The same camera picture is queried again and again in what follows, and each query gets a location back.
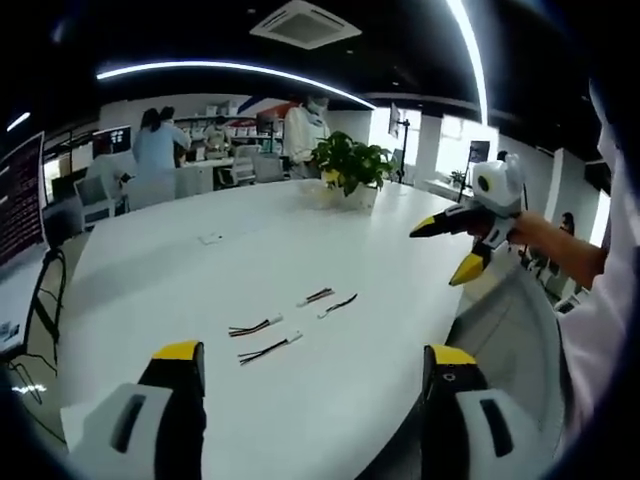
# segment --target person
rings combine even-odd
[[[173,125],[173,115],[176,113],[176,109],[173,107],[164,107],[160,110],[160,121]]]
[[[571,236],[576,234],[576,223],[573,219],[573,213],[564,212],[562,214],[562,223],[560,224],[560,228]]]
[[[145,111],[132,149],[138,176],[173,170],[176,167],[174,143],[186,151],[191,146],[191,139],[175,125],[162,121],[155,108]]]
[[[224,128],[227,119],[223,116],[215,118],[214,122],[204,131],[204,144],[207,156],[211,158],[220,158],[227,156],[231,148],[231,137]]]
[[[640,243],[640,216],[613,128],[597,99],[593,103],[602,124],[598,150],[613,172],[608,247],[572,236],[573,215],[567,214],[563,215],[565,228],[557,228],[539,214],[522,212],[509,236],[512,243],[538,249],[576,283],[591,290],[584,302],[559,321],[570,378],[565,444],[578,437],[609,385],[632,318],[637,287],[634,251]]]
[[[326,97],[309,96],[304,105],[294,107],[284,119],[284,154],[292,163],[292,178],[320,178],[311,152],[331,135],[324,113],[329,105]]]
[[[102,178],[107,193],[116,203],[116,215],[121,215],[125,211],[122,185],[127,183],[131,176],[116,164],[108,138],[96,138],[94,151],[96,157],[87,168],[85,178]]]
[[[175,125],[173,121],[175,111],[173,107],[164,107],[160,111],[160,121],[169,125]],[[173,162],[176,168],[180,168],[183,165],[186,153],[187,149],[185,147],[178,142],[173,142]]]

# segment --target round table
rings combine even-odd
[[[298,182],[155,205],[98,224],[61,325],[59,381],[70,444],[83,417],[153,352],[205,344],[203,478],[353,479],[421,389],[422,351],[443,343],[467,235],[410,239],[451,202],[386,184],[372,212],[315,208]],[[324,287],[335,295],[303,308]],[[317,314],[353,294],[350,305]],[[284,321],[230,338],[278,313]],[[237,355],[302,333],[246,366]]]

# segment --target air conditioner vent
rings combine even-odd
[[[361,33],[343,19],[302,0],[287,3],[251,30],[252,35],[306,50],[313,50]]]

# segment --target black ceiling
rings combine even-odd
[[[49,1],[37,8],[30,2],[13,5],[15,10],[4,15],[6,28],[0,34],[5,71],[11,72],[4,75],[8,94],[0,106],[0,125],[24,111],[31,111],[32,118],[9,134],[3,132],[3,144],[95,115],[100,105],[119,99],[186,92],[277,97],[303,93],[300,85],[288,81],[217,69],[95,80],[96,72],[108,65],[156,60],[230,60],[303,74],[360,95],[406,93],[477,104],[469,57],[445,0],[375,5],[315,0],[312,3],[363,34],[313,51],[248,34],[284,3],[110,0],[90,5]],[[585,160],[598,158],[597,123],[586,100],[586,70],[562,35],[521,1],[464,3],[483,58],[489,108],[498,112],[490,115],[490,124],[532,145],[549,150],[565,146]],[[19,37],[12,33],[16,30],[22,31]],[[479,118],[464,103],[398,103],[422,104],[427,113]]]

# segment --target ceiling light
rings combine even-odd
[[[18,125],[20,125],[22,122],[24,122],[27,118],[29,118],[31,116],[30,112],[25,112],[22,115],[20,115],[18,118],[16,118],[13,123],[11,123],[11,125],[9,125],[7,127],[7,132],[10,132],[11,130],[13,130],[14,128],[16,128]]]
[[[473,67],[473,75],[476,78],[476,87],[478,88],[478,101],[480,102],[480,116],[482,124],[488,125],[487,88],[484,83],[484,72],[482,71],[480,49],[478,48],[476,36],[473,33],[473,28],[471,28],[471,22],[469,22],[469,17],[464,9],[464,5],[462,5],[462,0],[447,0],[447,4],[460,27],[462,38],[467,46],[467,51],[471,58],[471,66]]]
[[[121,75],[127,75],[130,73],[143,72],[146,70],[158,70],[161,68],[185,68],[185,67],[227,68],[231,70],[245,70],[248,72],[264,73],[267,75],[273,75],[275,77],[282,77],[289,80],[294,80],[300,83],[306,83],[307,85],[313,85],[314,87],[321,88],[322,90],[326,90],[328,92],[335,93],[336,95],[340,95],[341,97],[348,98],[349,100],[353,100],[354,102],[358,102],[361,105],[364,105],[365,107],[370,108],[371,110],[375,110],[376,108],[375,105],[367,102],[366,100],[358,98],[355,95],[351,95],[350,93],[347,93],[343,90],[339,90],[330,85],[317,82],[316,80],[312,80],[306,77],[301,77],[300,75],[294,75],[293,73],[281,72],[280,70],[273,70],[271,68],[264,68],[264,67],[256,67],[254,65],[243,65],[241,63],[212,62],[212,61],[199,61],[199,60],[147,63],[144,65],[133,65],[131,67],[118,68],[116,70],[102,72],[96,75],[96,78],[98,80],[106,80],[108,78],[119,77]]]

